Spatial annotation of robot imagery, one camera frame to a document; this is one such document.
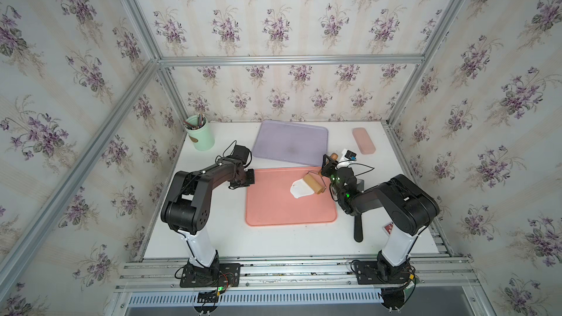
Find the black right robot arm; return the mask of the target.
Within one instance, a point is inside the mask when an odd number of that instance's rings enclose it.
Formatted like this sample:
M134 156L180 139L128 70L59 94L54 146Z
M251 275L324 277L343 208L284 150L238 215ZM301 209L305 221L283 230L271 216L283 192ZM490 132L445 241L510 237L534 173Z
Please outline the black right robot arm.
M389 280L408 269L409 255L419 235L441 210L433 197L403 174L362 189L351 168L352 162L352 159L339 161L336 154L325 154L320 175L329 179L332 198L346 214L354 217L354 239L357 242L362 241L363 213L383 208L389 215L393 228L377 257L381 279Z

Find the wooden dough roller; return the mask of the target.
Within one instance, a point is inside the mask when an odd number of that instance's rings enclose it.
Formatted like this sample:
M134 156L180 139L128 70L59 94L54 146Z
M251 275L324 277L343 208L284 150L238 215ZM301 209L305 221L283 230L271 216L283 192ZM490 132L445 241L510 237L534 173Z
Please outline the wooden dough roller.
M317 172L308 171L303 177L303 181L313 191L314 194L319 195L324 193L328 185L324 181L323 170L334 168L338 164L339 155L332 153L331 155L323 155L321 168Z

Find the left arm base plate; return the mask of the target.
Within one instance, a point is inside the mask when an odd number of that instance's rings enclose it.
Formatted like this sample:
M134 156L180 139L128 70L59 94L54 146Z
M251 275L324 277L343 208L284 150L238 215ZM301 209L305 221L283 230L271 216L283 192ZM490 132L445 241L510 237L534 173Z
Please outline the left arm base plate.
M218 266L202 268L191 263L181 269L176 275L181 288L216 288L226 289L238 287L241 265L238 263L220 263Z

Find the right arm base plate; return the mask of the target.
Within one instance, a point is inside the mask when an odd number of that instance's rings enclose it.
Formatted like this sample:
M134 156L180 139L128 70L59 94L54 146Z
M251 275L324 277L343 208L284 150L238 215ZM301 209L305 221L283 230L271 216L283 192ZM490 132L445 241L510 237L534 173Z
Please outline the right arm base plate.
M352 260L351 271L360 285L408 286L414 280L414 270L408 262L390 266L377 260Z

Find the white dough piece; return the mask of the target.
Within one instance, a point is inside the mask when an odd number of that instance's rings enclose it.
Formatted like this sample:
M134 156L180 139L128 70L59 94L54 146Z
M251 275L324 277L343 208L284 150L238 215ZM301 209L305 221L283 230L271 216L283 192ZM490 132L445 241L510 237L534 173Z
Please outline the white dough piece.
M301 178L291 185L290 193L295 198L302 198L313 195L316 192L303 178Z

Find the pink plastic tray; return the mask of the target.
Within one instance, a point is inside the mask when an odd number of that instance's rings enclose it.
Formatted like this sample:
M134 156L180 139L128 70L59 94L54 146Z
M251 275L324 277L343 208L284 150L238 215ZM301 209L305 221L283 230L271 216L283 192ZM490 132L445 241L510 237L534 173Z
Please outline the pink plastic tray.
M246 223L249 226L309 225L337 219L334 200L326 189L319 195L295 198L291 185L319 168L270 168L255 171L256 182L247 189Z

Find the black handled metal scraper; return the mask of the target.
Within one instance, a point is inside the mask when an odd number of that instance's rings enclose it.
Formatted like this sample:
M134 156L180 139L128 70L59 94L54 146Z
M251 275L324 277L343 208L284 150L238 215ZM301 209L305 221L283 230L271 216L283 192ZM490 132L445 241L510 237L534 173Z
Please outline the black handled metal scraper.
M358 179L357 180L357 191L362 193L364 191L364 180ZM363 226L362 226L362 217L361 214L357 214L354 217L354 240L355 242L361 243L363 242L364 234L363 234Z

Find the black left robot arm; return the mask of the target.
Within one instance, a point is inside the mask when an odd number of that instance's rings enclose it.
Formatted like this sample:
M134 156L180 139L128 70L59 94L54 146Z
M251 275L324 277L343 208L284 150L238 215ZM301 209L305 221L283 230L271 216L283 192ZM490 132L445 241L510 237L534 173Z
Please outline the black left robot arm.
M249 159L234 155L216 159L200 171L178 171L174 174L160 219L187 244L190 264L209 270L218 259L212 247L206 224L209 221L214 189L227 182L232 190L255 183Z

